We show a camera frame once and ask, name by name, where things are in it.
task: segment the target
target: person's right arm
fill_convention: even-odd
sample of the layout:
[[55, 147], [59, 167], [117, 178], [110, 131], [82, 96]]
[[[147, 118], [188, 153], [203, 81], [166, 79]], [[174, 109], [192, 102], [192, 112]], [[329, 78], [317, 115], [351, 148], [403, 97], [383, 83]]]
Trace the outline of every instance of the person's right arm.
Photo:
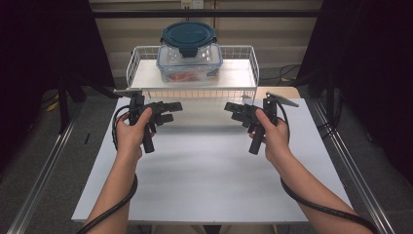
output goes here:
[[[260, 109], [256, 111], [256, 116], [266, 132], [263, 139], [266, 144], [265, 155], [294, 193], [312, 203], [357, 215], [292, 155], [288, 147], [287, 125], [284, 121], [279, 121], [275, 126]], [[364, 226], [352, 221], [298, 205], [318, 233], [371, 233]]]

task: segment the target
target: forearm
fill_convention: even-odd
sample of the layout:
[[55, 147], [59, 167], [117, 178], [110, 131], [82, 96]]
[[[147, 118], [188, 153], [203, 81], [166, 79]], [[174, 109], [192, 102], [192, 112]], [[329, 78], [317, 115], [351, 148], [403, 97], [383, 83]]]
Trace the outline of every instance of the forearm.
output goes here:
[[[301, 198], [334, 210], [356, 215], [355, 211], [319, 182], [290, 152], [272, 162], [285, 184]], [[318, 233], [370, 233], [346, 219], [313, 210], [299, 204]]]
[[[86, 223], [115, 206], [131, 191], [137, 157], [127, 156], [118, 153]], [[89, 233], [125, 233], [129, 206], [129, 203], [125, 204], [119, 211], [98, 224]]]

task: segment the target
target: hand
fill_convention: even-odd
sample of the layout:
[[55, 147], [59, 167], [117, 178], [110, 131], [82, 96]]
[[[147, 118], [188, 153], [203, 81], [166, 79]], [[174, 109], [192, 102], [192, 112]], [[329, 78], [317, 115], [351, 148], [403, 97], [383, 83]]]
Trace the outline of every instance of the hand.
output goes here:
[[290, 153], [288, 147], [288, 126], [281, 119], [279, 119], [278, 124], [275, 126], [261, 109], [257, 109], [255, 115], [265, 129], [265, 137], [262, 140], [266, 144], [265, 156], [274, 165], [278, 158]]
[[118, 155], [132, 155], [134, 157], [137, 157], [137, 159], [140, 159], [140, 157], [142, 157], [140, 144], [142, 143], [143, 139], [143, 129], [148, 123], [151, 115], [152, 108], [146, 108], [140, 115], [137, 123], [133, 126], [127, 125], [125, 123], [125, 120], [129, 118], [128, 114], [122, 115], [120, 117], [116, 126], [118, 138]]

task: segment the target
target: person's left hand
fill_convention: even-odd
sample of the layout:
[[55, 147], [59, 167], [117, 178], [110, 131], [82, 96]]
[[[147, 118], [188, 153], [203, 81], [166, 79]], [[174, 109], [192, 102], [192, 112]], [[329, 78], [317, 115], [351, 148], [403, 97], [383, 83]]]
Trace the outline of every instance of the person's left hand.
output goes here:
[[116, 126], [118, 138], [118, 155], [133, 156], [137, 157], [137, 159], [142, 157], [140, 144], [142, 143], [143, 139], [144, 127], [148, 123], [151, 115], [152, 108], [146, 108], [140, 115], [137, 123], [133, 126], [127, 125], [125, 123], [125, 120], [129, 118], [128, 114], [120, 117]]

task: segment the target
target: white wire basket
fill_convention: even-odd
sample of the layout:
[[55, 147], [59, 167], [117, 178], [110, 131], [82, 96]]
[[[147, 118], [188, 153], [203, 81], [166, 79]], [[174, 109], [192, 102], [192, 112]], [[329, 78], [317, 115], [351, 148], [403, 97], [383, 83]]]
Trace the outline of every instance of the white wire basket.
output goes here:
[[145, 98], [222, 99], [252, 104], [259, 68], [251, 46], [220, 46], [223, 65], [208, 82], [168, 83], [156, 66], [159, 46], [135, 47], [127, 69], [128, 89], [142, 91]]

